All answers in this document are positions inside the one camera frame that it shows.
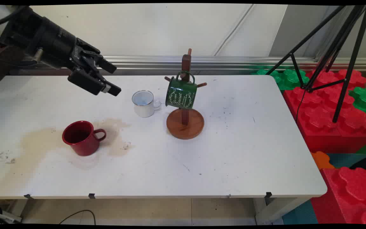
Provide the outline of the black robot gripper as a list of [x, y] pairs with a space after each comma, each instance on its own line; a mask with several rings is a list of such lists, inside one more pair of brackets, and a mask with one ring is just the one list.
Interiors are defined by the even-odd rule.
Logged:
[[96, 67], [108, 73], [117, 69], [101, 55], [99, 49], [35, 13], [29, 6], [9, 19], [0, 42], [18, 47], [33, 57], [42, 50], [42, 63], [55, 69], [74, 69], [67, 80], [91, 94], [103, 92], [116, 97], [122, 91], [107, 81]]

